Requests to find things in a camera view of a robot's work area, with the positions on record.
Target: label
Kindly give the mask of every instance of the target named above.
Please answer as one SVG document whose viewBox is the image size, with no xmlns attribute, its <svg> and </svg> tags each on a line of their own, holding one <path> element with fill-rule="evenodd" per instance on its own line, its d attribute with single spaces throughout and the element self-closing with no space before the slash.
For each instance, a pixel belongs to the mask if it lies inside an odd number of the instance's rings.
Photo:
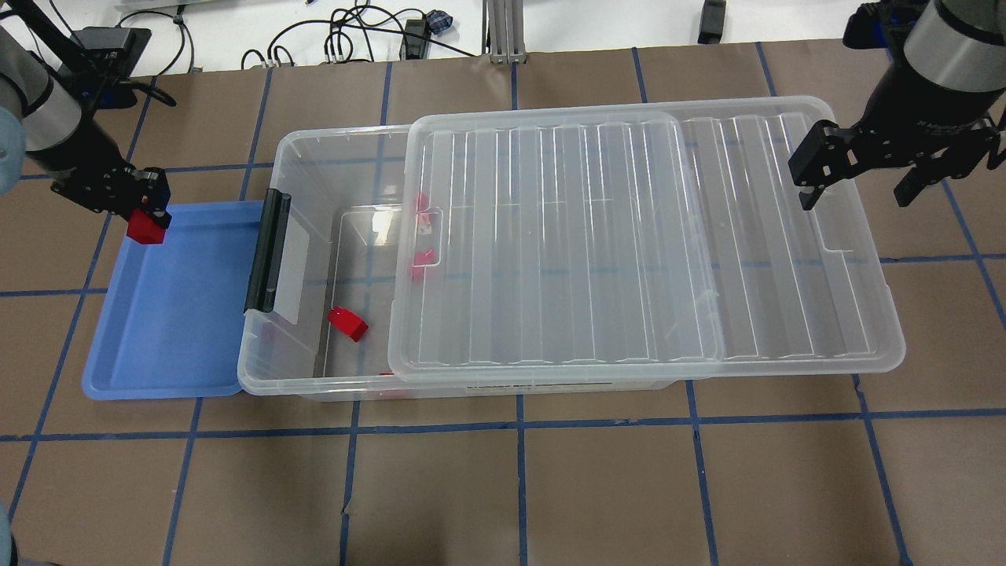
<svg viewBox="0 0 1006 566">
<path fill-rule="evenodd" d="M 287 219 L 287 236 L 283 240 L 283 257 L 280 259 L 280 277 L 276 282 L 276 303 L 273 313 L 297 325 L 301 311 L 301 293 L 304 292 L 304 274 L 308 266 L 308 230 L 293 214 Z"/>
</svg>

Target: blue tray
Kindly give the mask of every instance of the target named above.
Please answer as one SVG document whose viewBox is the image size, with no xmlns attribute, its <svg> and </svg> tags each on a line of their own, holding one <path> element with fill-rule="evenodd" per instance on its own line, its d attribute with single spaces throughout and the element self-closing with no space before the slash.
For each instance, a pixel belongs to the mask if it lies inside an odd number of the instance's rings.
<svg viewBox="0 0 1006 566">
<path fill-rule="evenodd" d="M 164 243 L 125 238 L 83 371 L 92 399 L 240 391 L 237 354 L 262 202 L 171 207 Z"/>
</svg>

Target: floor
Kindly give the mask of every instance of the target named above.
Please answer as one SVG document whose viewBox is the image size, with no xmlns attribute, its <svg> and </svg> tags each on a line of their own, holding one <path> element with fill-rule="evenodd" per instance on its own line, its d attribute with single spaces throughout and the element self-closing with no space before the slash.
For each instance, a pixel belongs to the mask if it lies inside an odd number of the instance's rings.
<svg viewBox="0 0 1006 566">
<path fill-rule="evenodd" d="M 287 132 L 430 113 L 810 93 L 843 124 L 883 52 L 838 41 L 171 75 L 109 112 L 174 202 L 255 199 Z M 95 402 L 80 374 L 125 224 L 0 199 L 0 501 L 24 555 L 153 564 L 987 565 L 1006 556 L 1003 178 L 900 209 L 858 181 L 907 358 L 886 375 L 320 404 Z"/>
</svg>

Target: plastic bin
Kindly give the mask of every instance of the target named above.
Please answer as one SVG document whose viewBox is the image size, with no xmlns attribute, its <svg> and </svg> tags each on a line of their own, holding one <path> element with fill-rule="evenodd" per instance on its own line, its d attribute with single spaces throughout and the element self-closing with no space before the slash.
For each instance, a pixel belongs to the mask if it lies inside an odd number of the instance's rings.
<svg viewBox="0 0 1006 566">
<path fill-rule="evenodd" d="M 889 370 L 904 343 L 855 185 L 805 212 L 789 177 L 822 118 L 787 97 L 291 134 L 275 305 L 245 313 L 238 379 L 352 400 Z M 333 306 L 370 325 L 358 344 Z"/>
</svg>

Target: black handle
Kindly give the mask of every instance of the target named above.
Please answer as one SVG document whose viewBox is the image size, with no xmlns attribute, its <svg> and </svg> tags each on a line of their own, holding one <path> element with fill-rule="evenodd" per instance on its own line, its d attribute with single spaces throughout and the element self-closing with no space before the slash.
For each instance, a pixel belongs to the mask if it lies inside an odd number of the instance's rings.
<svg viewBox="0 0 1006 566">
<path fill-rule="evenodd" d="M 270 188 L 262 205 L 262 224 L 259 226 L 259 240 L 255 246 L 252 274 L 248 276 L 245 312 L 254 309 L 262 313 L 273 313 L 289 216 L 290 195 Z"/>
</svg>

